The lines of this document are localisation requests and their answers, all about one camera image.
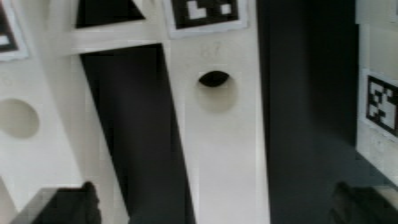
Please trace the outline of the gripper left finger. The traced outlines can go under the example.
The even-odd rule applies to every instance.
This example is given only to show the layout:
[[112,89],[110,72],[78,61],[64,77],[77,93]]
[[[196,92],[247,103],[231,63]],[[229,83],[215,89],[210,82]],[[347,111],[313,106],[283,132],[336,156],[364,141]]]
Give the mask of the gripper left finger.
[[43,188],[9,224],[101,224],[96,187]]

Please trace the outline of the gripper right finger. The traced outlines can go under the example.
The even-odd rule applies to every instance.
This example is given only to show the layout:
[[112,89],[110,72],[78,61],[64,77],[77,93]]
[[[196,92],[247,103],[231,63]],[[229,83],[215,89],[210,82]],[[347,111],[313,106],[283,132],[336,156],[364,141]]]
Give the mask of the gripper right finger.
[[327,224],[398,224],[398,190],[391,186],[352,187],[340,182]]

